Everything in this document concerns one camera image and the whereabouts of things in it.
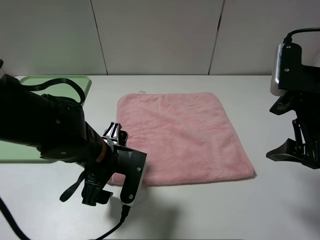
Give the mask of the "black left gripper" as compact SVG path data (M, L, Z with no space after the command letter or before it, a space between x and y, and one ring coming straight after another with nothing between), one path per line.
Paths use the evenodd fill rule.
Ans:
M121 128L120 123L111 122L102 137L93 129L84 129L77 134L77 163L84 168L77 184L84 181L81 192L84 205L105 205L113 196L112 192L103 190L103 187L117 173L118 150L129 148L121 145Z

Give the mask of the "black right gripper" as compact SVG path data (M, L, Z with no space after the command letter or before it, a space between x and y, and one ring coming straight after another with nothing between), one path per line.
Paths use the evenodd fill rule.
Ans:
M269 111L283 115L295 111L305 143L297 145L288 138L280 147L266 153L274 162L293 162L311 169L320 168L320 96L315 93L286 93Z

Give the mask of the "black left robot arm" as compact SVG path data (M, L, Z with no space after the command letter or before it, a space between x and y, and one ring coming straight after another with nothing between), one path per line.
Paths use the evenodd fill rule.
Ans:
M132 206L141 187L146 155L126 146L128 133L111 123L103 135L85 120L84 91L68 78L23 85L8 74L0 79L0 139L36 148L46 161L76 163L83 167L78 180L61 196L67 201L83 184L85 205L105 204L104 190L113 174L125 176L120 193Z

